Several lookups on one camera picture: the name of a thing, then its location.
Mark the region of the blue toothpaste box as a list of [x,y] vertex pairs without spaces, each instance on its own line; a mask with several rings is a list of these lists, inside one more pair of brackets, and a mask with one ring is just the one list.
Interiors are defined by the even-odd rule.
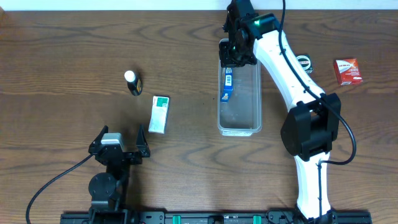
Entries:
[[220,101],[227,103],[231,98],[233,92],[233,69],[232,68],[225,68],[224,75],[223,75],[223,84],[221,86],[221,95]]

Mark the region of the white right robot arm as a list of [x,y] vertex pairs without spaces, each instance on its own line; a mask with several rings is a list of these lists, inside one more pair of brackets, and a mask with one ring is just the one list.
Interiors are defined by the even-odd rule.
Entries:
[[272,13],[256,13],[250,1],[231,1],[223,25],[229,40],[219,44],[220,65],[261,63],[270,74],[288,111],[280,135],[297,167],[297,208],[305,221],[324,222],[331,210],[325,161],[337,138],[341,102],[308,76],[281,25]]

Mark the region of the white green medicine box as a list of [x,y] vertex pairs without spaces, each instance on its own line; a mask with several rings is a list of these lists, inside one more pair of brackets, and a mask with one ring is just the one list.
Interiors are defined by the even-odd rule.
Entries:
[[169,97],[154,96],[152,101],[152,113],[149,123],[150,133],[165,133],[167,114],[169,110]]

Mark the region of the dark green round-label box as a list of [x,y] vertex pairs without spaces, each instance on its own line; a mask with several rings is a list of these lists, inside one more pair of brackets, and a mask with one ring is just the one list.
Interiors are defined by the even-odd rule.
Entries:
[[297,55],[296,59],[298,60],[299,64],[301,64],[302,68],[306,73],[313,72],[313,63],[308,54]]

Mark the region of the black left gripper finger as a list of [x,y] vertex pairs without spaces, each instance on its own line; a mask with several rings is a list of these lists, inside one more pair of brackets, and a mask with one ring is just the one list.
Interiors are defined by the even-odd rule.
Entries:
[[92,141],[92,143],[90,144],[90,148],[91,149],[96,149],[97,147],[99,147],[101,145],[101,140],[103,138],[103,136],[108,133],[108,126],[104,125],[104,127],[102,128],[102,130],[100,131],[99,135],[97,135],[97,137],[95,137],[95,139]]
[[143,124],[141,124],[139,126],[139,130],[137,132],[136,147],[138,148],[139,151],[148,151],[149,150],[149,145],[148,145],[146,137],[144,135],[144,125]]

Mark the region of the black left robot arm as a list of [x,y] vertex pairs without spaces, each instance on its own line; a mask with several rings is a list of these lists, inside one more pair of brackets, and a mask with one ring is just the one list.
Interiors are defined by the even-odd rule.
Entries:
[[116,211],[126,198],[130,167],[150,157],[150,149],[140,125],[136,138],[137,151],[126,152],[121,133],[110,133],[105,126],[90,144],[88,152],[106,171],[96,174],[89,183],[91,207],[99,211]]

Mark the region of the dark bottle white cap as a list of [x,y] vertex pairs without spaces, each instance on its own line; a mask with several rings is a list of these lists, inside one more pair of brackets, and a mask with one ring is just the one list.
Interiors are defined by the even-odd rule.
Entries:
[[132,95],[139,96],[142,93],[142,82],[138,75],[132,70],[128,70],[124,73],[124,78],[127,81],[127,87]]

